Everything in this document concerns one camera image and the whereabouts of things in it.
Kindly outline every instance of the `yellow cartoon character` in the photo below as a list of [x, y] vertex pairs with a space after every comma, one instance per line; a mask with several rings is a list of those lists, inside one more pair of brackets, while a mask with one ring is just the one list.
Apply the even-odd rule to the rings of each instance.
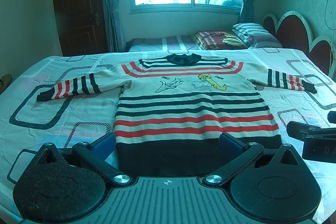
[[211, 78], [211, 75], [198, 75], [198, 78], [203, 82], [208, 81], [215, 89], [226, 90], [226, 85], [220, 86]]

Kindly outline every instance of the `patterned bedsheet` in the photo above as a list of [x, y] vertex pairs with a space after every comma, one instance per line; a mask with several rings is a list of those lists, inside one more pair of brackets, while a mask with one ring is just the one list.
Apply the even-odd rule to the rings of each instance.
[[[202, 56], [256, 62], [314, 83], [317, 94], [256, 86], [279, 124], [282, 141], [293, 144], [299, 153], [302, 153], [303, 143], [288, 137], [286, 125], [289, 121], [305, 122], [322, 128], [333, 127], [327, 120], [327, 114], [330, 110], [336, 110], [336, 84], [301, 51], [257, 48], [240, 51], [185, 49], [169, 52], [194, 52]], [[167, 52], [128, 52], [70, 58], [52, 56], [41, 60], [18, 77], [0, 95], [0, 218], [9, 224], [21, 221], [12, 199], [14, 184], [6, 178], [18, 153], [24, 148], [37, 151], [45, 142], [53, 142], [57, 147], [72, 147], [79, 141], [91, 142], [104, 135], [113, 124], [121, 89], [42, 103], [36, 102], [38, 93], [48, 90], [60, 80], [72, 79], [140, 58], [166, 55]], [[13, 180], [18, 180], [32, 157], [29, 153], [23, 153], [19, 157], [11, 175]], [[116, 152], [106, 161], [117, 167]], [[336, 210], [336, 164], [309, 160], [305, 162], [322, 191], [322, 200], [314, 216], [317, 223], [322, 223]]]
[[163, 38], [135, 38], [128, 52], [202, 50], [190, 35]]

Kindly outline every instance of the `door handle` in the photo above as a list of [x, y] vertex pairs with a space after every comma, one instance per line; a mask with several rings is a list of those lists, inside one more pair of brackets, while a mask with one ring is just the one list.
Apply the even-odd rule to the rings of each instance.
[[96, 12], [96, 13], [94, 14], [94, 18], [95, 18], [95, 20], [96, 20], [96, 25], [99, 26], [99, 25], [100, 25], [100, 16], [99, 16], [99, 13], [98, 13], [98, 12]]

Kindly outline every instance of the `red stripe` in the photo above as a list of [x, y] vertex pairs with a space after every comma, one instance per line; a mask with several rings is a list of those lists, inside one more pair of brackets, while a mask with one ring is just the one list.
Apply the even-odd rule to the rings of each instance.
[[236, 64], [236, 62], [233, 60], [231, 61], [231, 64], [226, 66], [226, 67], [217, 67], [217, 68], [210, 68], [210, 67], [206, 67], [206, 68], [189, 68], [189, 69], [148, 69], [148, 70], [143, 70], [140, 69], [134, 61], [130, 62], [131, 67], [138, 71], [138, 72], [165, 72], [165, 71], [190, 71], [190, 70], [209, 70], [209, 69], [213, 69], [213, 70], [221, 70], [221, 69], [232, 69], [234, 67], [234, 65]]
[[133, 138], [133, 137], [142, 137], [145, 135], [161, 135], [161, 134], [171, 134], [171, 133], [181, 133], [181, 134], [203, 134], [209, 131], [217, 132], [252, 132], [252, 131], [274, 131], [279, 129], [277, 124], [274, 125], [261, 125], [261, 126], [249, 126], [249, 127], [219, 127], [219, 126], [204, 126], [201, 128], [161, 128], [161, 129], [143, 129], [138, 131], [127, 132], [123, 130], [116, 130], [114, 132], [117, 137]]
[[294, 82], [293, 82], [293, 75], [289, 75], [289, 84], [291, 85], [291, 89], [295, 90]]
[[58, 83], [57, 83], [57, 88], [58, 88], [58, 91], [57, 91], [57, 93], [56, 93], [56, 95], [55, 95], [55, 99], [59, 99], [59, 95], [60, 95], [61, 92], [62, 92], [62, 83], [61, 83], [61, 82], [58, 82]]
[[70, 81], [65, 80], [65, 92], [63, 94], [64, 98], [69, 96], [69, 90], [70, 90]]
[[217, 122], [256, 122], [256, 121], [270, 121], [274, 119], [272, 114], [269, 115], [260, 115], [253, 117], [216, 117], [213, 115], [203, 115], [200, 117], [181, 117], [181, 118], [163, 118], [163, 119], [147, 119], [142, 121], [125, 121], [125, 120], [117, 120], [114, 123], [114, 126], [128, 126], [128, 127], [136, 127], [143, 124], [162, 124], [162, 123], [184, 123], [184, 122], [203, 122], [203, 121], [217, 121]]
[[[157, 77], [157, 76], [178, 76], [178, 75], [200, 75], [200, 72], [181, 72], [181, 73], [162, 73], [162, 74], [150, 74], [150, 75], [136, 75], [133, 72], [130, 72], [126, 65], [121, 65], [123, 70], [126, 74], [132, 76], [132, 77]], [[206, 74], [210, 75], [228, 75], [228, 74], [235, 74], [241, 71], [243, 68], [243, 62], [239, 62], [238, 67], [235, 70], [232, 71], [207, 71]]]
[[297, 90], [298, 91], [301, 91], [302, 88], [301, 88], [301, 85], [300, 85], [300, 82], [299, 82], [300, 78], [299, 77], [296, 77], [296, 85], [297, 85]]

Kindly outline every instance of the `wooden door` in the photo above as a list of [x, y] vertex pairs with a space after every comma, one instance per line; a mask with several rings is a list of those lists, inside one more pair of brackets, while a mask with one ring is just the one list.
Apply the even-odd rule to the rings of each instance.
[[102, 0], [54, 0], [64, 56], [108, 52]]

